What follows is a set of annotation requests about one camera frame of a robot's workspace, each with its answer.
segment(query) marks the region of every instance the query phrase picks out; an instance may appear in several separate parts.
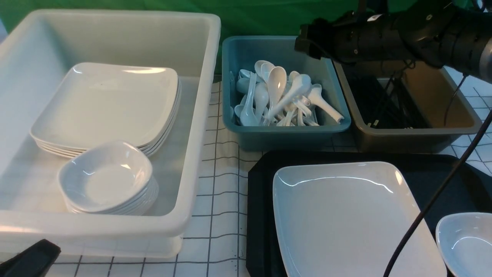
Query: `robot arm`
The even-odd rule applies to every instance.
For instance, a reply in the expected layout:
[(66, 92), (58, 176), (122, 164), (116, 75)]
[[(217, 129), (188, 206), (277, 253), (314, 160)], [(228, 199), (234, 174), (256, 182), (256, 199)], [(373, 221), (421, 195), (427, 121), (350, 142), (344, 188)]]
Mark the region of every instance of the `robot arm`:
[(492, 83), (492, 13), (465, 10), (451, 0), (418, 0), (391, 14), (349, 12), (334, 22), (302, 25), (295, 49), (343, 64), (420, 60)]

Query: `stack of bowls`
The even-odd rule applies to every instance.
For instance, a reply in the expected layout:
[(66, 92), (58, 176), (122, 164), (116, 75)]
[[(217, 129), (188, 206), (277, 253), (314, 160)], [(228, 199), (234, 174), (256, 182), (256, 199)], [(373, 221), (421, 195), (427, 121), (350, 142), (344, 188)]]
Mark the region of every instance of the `stack of bowls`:
[(58, 183), (69, 212), (142, 215), (159, 185), (147, 156), (124, 141), (108, 142), (66, 163)]

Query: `white table surface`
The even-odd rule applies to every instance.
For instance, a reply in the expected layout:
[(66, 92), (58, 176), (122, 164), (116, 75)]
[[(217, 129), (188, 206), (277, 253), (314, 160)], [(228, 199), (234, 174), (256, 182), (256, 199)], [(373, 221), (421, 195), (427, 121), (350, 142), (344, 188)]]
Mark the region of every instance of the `white table surface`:
[[(461, 74), (450, 69), (456, 82)], [(469, 77), (461, 91), (481, 115), (492, 107), (492, 85)], [(473, 136), (442, 154), (461, 156)], [(203, 145), (199, 191), (183, 248), (172, 259), (60, 257), (48, 277), (248, 277), (246, 270), (247, 172), (262, 153), (243, 152), (222, 121), (220, 83), (213, 85)], [(326, 151), (357, 152), (349, 132), (333, 136)], [(492, 128), (468, 163), (491, 175)]]

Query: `plastic bin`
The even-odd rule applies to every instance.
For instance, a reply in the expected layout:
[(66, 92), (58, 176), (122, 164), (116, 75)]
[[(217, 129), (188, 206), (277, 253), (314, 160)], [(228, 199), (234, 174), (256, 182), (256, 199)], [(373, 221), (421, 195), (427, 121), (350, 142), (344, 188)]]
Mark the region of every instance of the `plastic bin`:
[[(62, 254), (175, 256), (196, 195), (219, 33), (220, 19), (211, 14), (28, 15), (0, 44), (0, 252), (48, 239)], [(29, 136), (65, 74), (82, 62), (169, 67), (181, 79), (176, 121), (151, 157), (160, 188), (146, 216), (68, 213), (56, 175), (69, 160), (39, 149)]]
[[(402, 62), (385, 62), (382, 71), (380, 62), (358, 63), (358, 75), (374, 75), (387, 78), (393, 70), (403, 68)], [(375, 129), (362, 119), (357, 103), (347, 82), (345, 66), (335, 63), (338, 78), (350, 108), (354, 124), (355, 141), (362, 152), (437, 153), (449, 146), (461, 135), (476, 134), (482, 125), (476, 112), (461, 91), (458, 91), (449, 110), (444, 126), (444, 113), (456, 90), (456, 83), (445, 69), (433, 69), (417, 62), (415, 69), (407, 69), (403, 76), (410, 96), (424, 119), (428, 129)]]
[[(234, 36), (222, 44), (223, 120), (225, 127), (237, 135), (243, 150), (321, 148), (332, 134), (343, 132), (350, 126), (350, 114), (332, 61), (316, 60), (295, 52), (294, 41), (294, 36)], [(258, 60), (282, 66), (287, 74), (292, 70), (308, 74), (313, 83), (323, 86), (323, 98), (345, 119), (337, 124), (325, 112), (316, 109), (319, 127), (240, 126), (233, 111), (243, 96), (236, 91), (237, 76), (240, 69), (254, 71), (254, 63)]]

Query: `white plastic bin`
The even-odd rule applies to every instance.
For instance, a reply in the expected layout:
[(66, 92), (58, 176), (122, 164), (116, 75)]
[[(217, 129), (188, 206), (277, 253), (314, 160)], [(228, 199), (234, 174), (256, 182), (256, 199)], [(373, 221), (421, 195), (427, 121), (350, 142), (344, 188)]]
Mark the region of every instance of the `white plastic bin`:
[[(196, 195), (219, 34), (211, 14), (39, 10), (26, 17), (0, 44), (0, 252), (45, 238), (62, 254), (176, 255)], [(29, 136), (67, 71), (82, 62), (168, 67), (181, 78), (176, 122), (151, 158), (160, 191), (146, 216), (68, 213), (55, 183), (68, 159)]]

